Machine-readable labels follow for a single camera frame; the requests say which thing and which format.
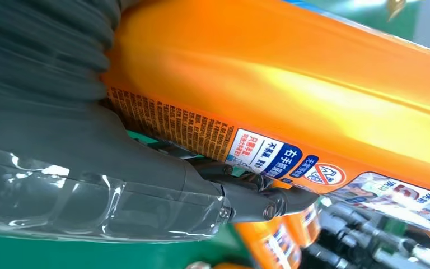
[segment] green surface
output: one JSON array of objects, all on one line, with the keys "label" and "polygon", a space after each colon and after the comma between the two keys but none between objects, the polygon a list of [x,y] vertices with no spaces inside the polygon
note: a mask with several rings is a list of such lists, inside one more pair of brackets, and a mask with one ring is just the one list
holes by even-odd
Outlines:
[{"label": "green surface", "polygon": [[[411,2],[391,22],[378,0],[308,0],[327,11],[411,40],[419,3]],[[212,240],[176,244],[102,244],[0,238],[0,268],[181,269],[194,261],[248,263],[231,227]]]},{"label": "green surface", "polygon": [[324,10],[374,29],[413,40],[420,1],[409,1],[398,16],[388,21],[383,0],[306,0]]},{"label": "green surface", "polygon": [[182,269],[193,261],[249,265],[232,228],[216,238],[175,244],[105,244],[0,238],[0,268]]}]

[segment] orange bottle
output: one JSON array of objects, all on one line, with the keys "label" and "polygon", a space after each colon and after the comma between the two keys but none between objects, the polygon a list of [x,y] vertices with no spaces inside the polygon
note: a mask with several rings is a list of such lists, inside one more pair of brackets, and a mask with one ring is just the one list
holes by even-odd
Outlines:
[{"label": "orange bottle", "polygon": [[282,217],[275,217],[267,222],[238,223],[235,228],[261,268],[299,267],[301,250],[290,237]]},{"label": "orange bottle", "polygon": [[430,229],[430,50],[281,0],[160,0],[109,58],[128,129]]},{"label": "orange bottle", "polygon": [[[273,187],[288,189],[291,186],[275,181]],[[297,214],[283,216],[282,219],[289,235],[301,248],[307,248],[319,237],[321,226],[315,204]]]}]

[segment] screw head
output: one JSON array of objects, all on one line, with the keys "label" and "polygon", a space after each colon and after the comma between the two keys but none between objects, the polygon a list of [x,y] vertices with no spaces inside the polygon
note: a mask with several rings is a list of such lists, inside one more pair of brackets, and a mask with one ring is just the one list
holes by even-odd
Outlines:
[{"label": "screw head", "polygon": [[231,165],[225,165],[225,167],[223,168],[223,172],[226,175],[231,175],[231,173],[233,173],[233,166],[231,166]]},{"label": "screw head", "polygon": [[273,205],[268,205],[263,211],[264,219],[271,220],[272,218],[274,218],[275,213],[276,213],[276,208]]}]

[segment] label sticker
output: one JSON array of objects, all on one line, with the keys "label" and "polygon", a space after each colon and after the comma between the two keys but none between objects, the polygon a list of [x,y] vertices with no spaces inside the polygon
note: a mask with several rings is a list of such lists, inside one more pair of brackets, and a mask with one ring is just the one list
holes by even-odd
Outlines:
[{"label": "label sticker", "polygon": [[325,195],[430,230],[430,191],[427,189],[376,173],[363,173],[343,188]]},{"label": "label sticker", "polygon": [[304,177],[314,183],[335,185],[344,182],[345,172],[332,164],[316,164],[307,171]]},{"label": "label sticker", "polygon": [[294,170],[290,176],[293,178],[300,178],[304,174],[306,174],[307,171],[309,171],[314,165],[317,164],[319,161],[319,157],[315,155],[308,155],[302,163]]},{"label": "label sticker", "polygon": [[316,208],[313,205],[313,206],[310,206],[304,214],[304,222],[303,222],[304,226],[308,226],[314,220],[315,217],[316,217]]},{"label": "label sticker", "polygon": [[301,160],[296,146],[238,129],[226,163],[272,178],[287,174]]}]

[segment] product label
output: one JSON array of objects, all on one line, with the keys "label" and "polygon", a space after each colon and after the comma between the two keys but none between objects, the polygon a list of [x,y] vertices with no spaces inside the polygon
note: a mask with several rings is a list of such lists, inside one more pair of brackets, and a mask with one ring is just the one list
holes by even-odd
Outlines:
[{"label": "product label", "polygon": [[238,129],[226,163],[268,177],[281,178],[301,159],[302,151],[296,146]]},{"label": "product label", "polygon": [[382,212],[430,230],[430,191],[376,173],[363,173],[326,196]]},{"label": "product label", "polygon": [[320,233],[321,227],[319,224],[319,217],[317,216],[317,209],[315,205],[310,206],[304,212],[304,228],[306,229],[307,245],[312,244]]},{"label": "product label", "polygon": [[278,268],[294,268],[301,258],[299,246],[291,239],[284,225],[265,241],[265,246],[275,256]]},{"label": "product label", "polygon": [[108,95],[108,106],[127,129],[173,141],[216,160],[225,159],[233,125],[116,87]]}]

